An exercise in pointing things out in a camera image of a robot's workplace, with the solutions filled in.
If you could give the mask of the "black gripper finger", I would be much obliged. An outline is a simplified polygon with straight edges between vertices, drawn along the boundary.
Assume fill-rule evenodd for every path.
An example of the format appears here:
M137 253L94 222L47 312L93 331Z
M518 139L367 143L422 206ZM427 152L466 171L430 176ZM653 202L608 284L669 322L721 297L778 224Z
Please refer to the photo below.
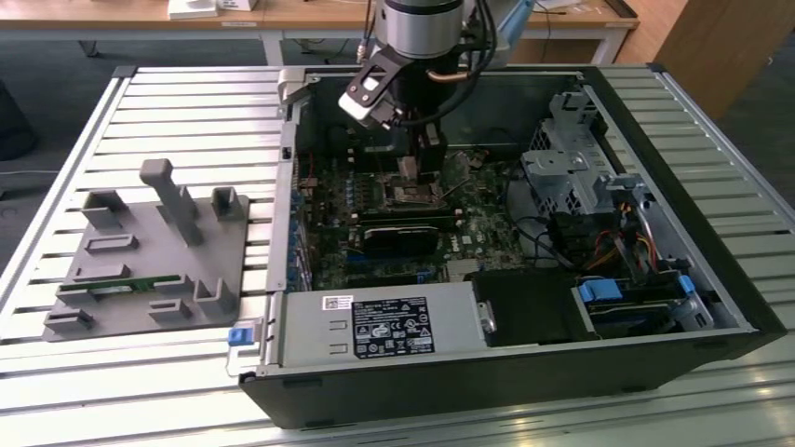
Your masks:
M434 183L443 170L449 146L441 121L421 127L417 142L418 184Z
M397 158L415 157L417 132L414 127L393 126L390 131L389 154Z

